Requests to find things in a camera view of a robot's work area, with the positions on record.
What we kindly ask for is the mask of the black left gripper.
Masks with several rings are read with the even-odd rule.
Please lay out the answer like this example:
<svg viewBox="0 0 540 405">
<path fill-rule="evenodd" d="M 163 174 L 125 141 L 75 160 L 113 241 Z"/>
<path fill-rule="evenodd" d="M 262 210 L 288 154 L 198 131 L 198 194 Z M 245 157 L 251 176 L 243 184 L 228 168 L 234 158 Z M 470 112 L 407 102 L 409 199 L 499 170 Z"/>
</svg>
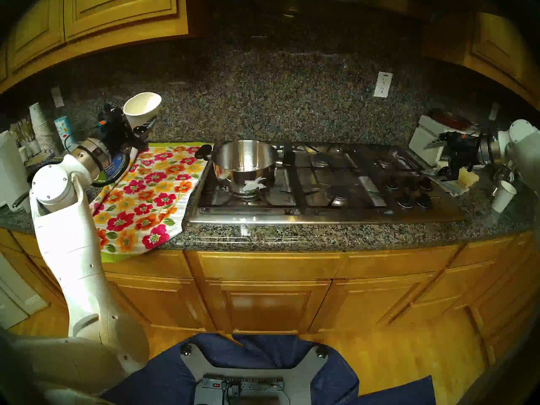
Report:
<svg viewBox="0 0 540 405">
<path fill-rule="evenodd" d="M 133 131 L 122 108 L 112 107 L 111 111 L 101 111 L 98 114 L 97 139 L 105 145 L 109 155 L 117 155 L 129 147 L 144 152 L 148 149 L 148 143 L 143 139 L 148 138 L 156 121 L 157 117 L 153 117 Z"/>
</svg>

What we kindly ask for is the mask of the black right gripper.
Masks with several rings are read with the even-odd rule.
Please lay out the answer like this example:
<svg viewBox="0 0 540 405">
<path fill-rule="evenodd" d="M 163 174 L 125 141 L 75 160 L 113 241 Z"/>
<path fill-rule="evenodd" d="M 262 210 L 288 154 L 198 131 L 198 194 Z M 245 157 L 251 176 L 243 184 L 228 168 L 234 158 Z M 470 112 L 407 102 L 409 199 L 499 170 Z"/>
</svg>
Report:
<svg viewBox="0 0 540 405">
<path fill-rule="evenodd" d="M 475 165 L 479 165 L 478 149 L 481 136 L 473 136 L 460 132 L 441 133 L 441 139 L 428 143 L 423 149 L 431 150 L 445 147 L 449 151 L 448 165 L 436 172 L 440 180 L 457 180 L 460 170 L 466 168 L 472 172 Z"/>
</svg>

